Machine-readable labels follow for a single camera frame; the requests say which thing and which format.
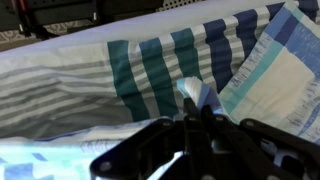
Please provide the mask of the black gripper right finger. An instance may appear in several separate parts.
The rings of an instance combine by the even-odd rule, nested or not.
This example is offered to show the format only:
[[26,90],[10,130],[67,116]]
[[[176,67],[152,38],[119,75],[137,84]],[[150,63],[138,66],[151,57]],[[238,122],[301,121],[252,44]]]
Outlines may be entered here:
[[246,132],[209,105],[202,108],[201,120],[213,141],[219,180],[266,180],[267,157]]

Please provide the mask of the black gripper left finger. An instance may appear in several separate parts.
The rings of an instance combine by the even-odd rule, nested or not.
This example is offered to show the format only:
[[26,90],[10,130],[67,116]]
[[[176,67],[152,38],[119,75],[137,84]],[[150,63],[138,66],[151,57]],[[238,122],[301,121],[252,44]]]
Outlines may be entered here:
[[193,180],[216,180],[210,139],[191,98],[184,100],[185,153],[190,158]]

